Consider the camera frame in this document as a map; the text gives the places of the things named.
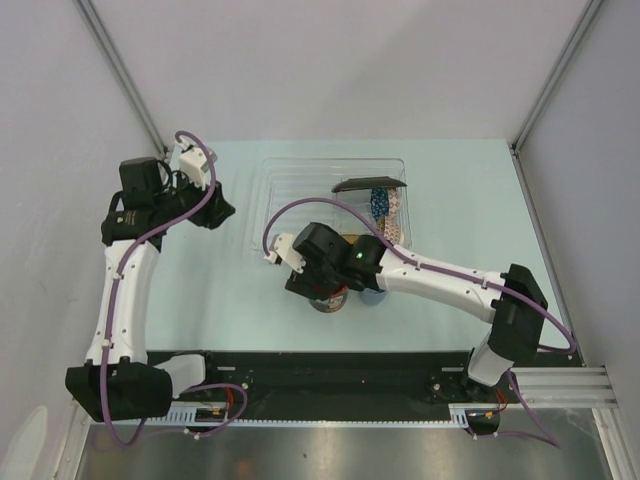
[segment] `plastic container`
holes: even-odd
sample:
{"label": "plastic container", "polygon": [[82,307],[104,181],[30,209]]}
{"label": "plastic container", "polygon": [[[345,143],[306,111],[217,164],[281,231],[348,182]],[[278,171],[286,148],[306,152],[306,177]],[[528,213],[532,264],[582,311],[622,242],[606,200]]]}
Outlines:
{"label": "plastic container", "polygon": [[[398,158],[267,158],[262,162],[254,181],[258,189],[251,247],[262,250],[262,234],[271,217],[282,207],[307,197],[335,198],[354,206],[375,225],[371,215],[370,190],[331,193],[338,183],[350,178],[389,176],[405,178],[404,162]],[[398,189],[402,207],[398,224],[403,233],[402,246],[411,246],[411,227],[406,189]],[[370,233],[357,218],[342,209],[327,204],[305,204],[294,207],[280,217],[271,228],[268,245],[279,233],[298,234],[309,222],[329,225],[341,234]]]}

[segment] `gray wall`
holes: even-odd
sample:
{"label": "gray wall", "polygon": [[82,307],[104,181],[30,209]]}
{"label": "gray wall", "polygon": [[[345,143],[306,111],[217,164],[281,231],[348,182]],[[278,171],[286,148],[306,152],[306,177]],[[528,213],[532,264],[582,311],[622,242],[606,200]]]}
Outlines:
{"label": "gray wall", "polygon": [[38,406],[46,421],[29,445],[44,439],[34,476],[44,478],[69,401],[65,369],[82,363],[95,328],[118,163],[152,151],[73,2],[0,11],[0,478],[27,478],[7,470],[6,453]]}
{"label": "gray wall", "polygon": [[585,3],[95,0],[165,141],[510,138]]}
{"label": "gray wall", "polygon": [[640,2],[608,2],[523,152],[580,343],[640,445]]}

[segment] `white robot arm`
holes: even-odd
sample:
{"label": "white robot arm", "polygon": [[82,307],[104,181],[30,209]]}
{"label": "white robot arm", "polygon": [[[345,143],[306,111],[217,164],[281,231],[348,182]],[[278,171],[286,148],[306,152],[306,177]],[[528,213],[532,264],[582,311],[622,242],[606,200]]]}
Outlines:
{"label": "white robot arm", "polygon": [[[69,368],[65,379],[69,392],[96,421],[103,420],[101,369],[107,372],[112,420],[163,416],[173,398],[205,379],[202,355],[174,356],[160,365],[149,366],[145,347],[149,289],[165,234],[161,226],[170,225],[204,201],[204,206],[189,217],[197,226],[215,229],[235,212],[224,200],[219,182],[210,198],[204,199],[208,187],[205,155],[198,148],[182,147],[180,169],[175,172],[153,158],[128,160],[120,165],[122,191],[114,195],[102,223],[106,264],[98,324],[84,365]],[[123,208],[117,210],[120,202]],[[126,264],[121,265],[130,247],[157,227],[160,233],[139,244]],[[111,331],[105,335],[116,279]]]}
{"label": "white robot arm", "polygon": [[293,271],[285,288],[311,300],[326,300],[344,285],[353,290],[405,292],[451,305],[491,324],[491,331],[472,351],[465,368],[465,388],[471,396],[494,387],[515,362],[535,356],[542,315],[499,290],[487,288],[489,283],[508,286],[546,309],[547,302],[529,270],[512,265],[508,273],[484,272],[421,257],[397,245],[395,249],[418,265],[435,266],[436,270],[442,267],[483,281],[418,268],[374,236],[363,235],[351,245],[319,223],[309,224],[297,237],[276,236],[267,260],[288,264]]}

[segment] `metal frame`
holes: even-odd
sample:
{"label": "metal frame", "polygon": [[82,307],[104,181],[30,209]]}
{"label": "metal frame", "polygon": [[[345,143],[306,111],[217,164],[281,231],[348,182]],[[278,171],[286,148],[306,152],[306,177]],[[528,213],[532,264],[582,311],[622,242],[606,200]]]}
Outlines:
{"label": "metal frame", "polygon": [[[540,222],[540,217],[538,216],[538,210],[536,209],[535,202],[533,201],[533,197],[531,195],[531,189],[529,188],[527,177],[525,176],[524,170],[522,168],[522,162],[520,160],[520,156],[514,151],[514,149],[511,149],[511,159],[513,161],[513,166],[516,170],[516,175],[518,176],[518,181],[520,182],[520,188],[522,189],[522,195],[524,196],[524,201],[525,201],[525,204],[527,205],[529,218],[531,218],[531,223],[533,224],[533,230],[538,240],[538,246],[540,247],[540,252],[542,253],[542,260],[544,262],[545,267],[547,268],[547,273],[549,274],[549,280],[551,281],[551,288],[553,289],[553,294],[555,295],[556,301],[558,302],[558,309],[560,310],[560,316],[562,317],[562,320],[563,322],[565,322],[567,327],[569,327],[569,330],[571,330],[574,336],[576,336],[576,331],[574,329],[573,322],[571,321],[571,315],[569,314],[569,309],[567,308],[567,302],[565,300],[562,287],[560,286],[560,281],[558,280],[558,272],[556,270],[553,259],[551,258],[549,244],[547,243],[547,239],[542,229],[542,224]],[[578,352],[582,358],[588,360],[583,355],[583,352],[580,350],[580,342],[578,342]]]}
{"label": "metal frame", "polygon": [[[569,409],[589,408],[600,432],[600,438],[606,453],[609,468],[615,480],[633,480],[639,478],[638,465],[629,450],[629,439],[625,430],[611,384],[604,368],[517,368],[518,383],[522,395],[532,409]],[[153,419],[150,425],[156,427],[175,427],[176,416],[186,419],[181,426],[193,418],[190,412],[202,407],[198,403],[176,402],[169,415]],[[78,471],[79,462],[85,445],[91,419],[75,402],[69,407],[71,418],[67,434],[49,478],[73,480]],[[333,428],[464,428],[467,425],[465,409],[484,408],[482,404],[451,404],[451,419],[435,422],[295,422],[295,421],[238,421],[234,428],[242,427],[333,427]],[[510,405],[510,409],[522,408]]]}
{"label": "metal frame", "polygon": [[587,37],[587,33],[589,33],[591,26],[595,22],[606,1],[607,0],[589,0],[589,3],[582,10],[578,22],[573,27],[573,30],[567,39],[567,43],[565,43],[562,48],[560,56],[551,68],[551,72],[544,82],[542,91],[533,103],[531,110],[529,110],[529,113],[527,114],[527,117],[513,142],[513,149],[516,153],[519,153],[520,150],[522,150],[522,146],[527,141],[529,134],[544,113],[549,101],[551,100],[553,92],[555,92],[556,88],[560,84],[567,68]]}
{"label": "metal frame", "polygon": [[102,22],[95,5],[92,0],[74,0],[74,3],[77,5],[80,15],[86,22],[87,27],[89,27],[89,31],[98,46],[98,50],[102,52],[102,55],[113,72],[116,81],[122,88],[122,93],[131,105],[136,117],[140,120],[151,144],[156,149],[158,157],[165,158],[168,149],[164,145],[162,137],[160,136],[160,133],[158,132],[158,129],[156,128],[153,119],[140,96],[140,92],[136,88],[127,67],[122,61],[122,58],[120,57],[109,32]]}

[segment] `light blue table surface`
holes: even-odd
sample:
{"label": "light blue table surface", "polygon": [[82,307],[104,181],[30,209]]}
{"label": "light blue table surface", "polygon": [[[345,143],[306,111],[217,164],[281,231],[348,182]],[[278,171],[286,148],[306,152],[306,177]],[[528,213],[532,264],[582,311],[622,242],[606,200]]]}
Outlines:
{"label": "light blue table surface", "polygon": [[[550,310],[556,300],[506,142],[362,140],[220,142],[216,172],[237,213],[209,231],[184,222],[164,238],[151,285],[149,350],[442,351],[477,346],[489,326],[452,307],[391,292],[376,307],[351,292],[339,312],[315,311],[284,290],[290,270],[250,247],[268,157],[400,158],[405,162],[411,249],[482,270],[532,270]],[[177,168],[177,158],[173,159]],[[542,341],[564,346],[548,322]]]}

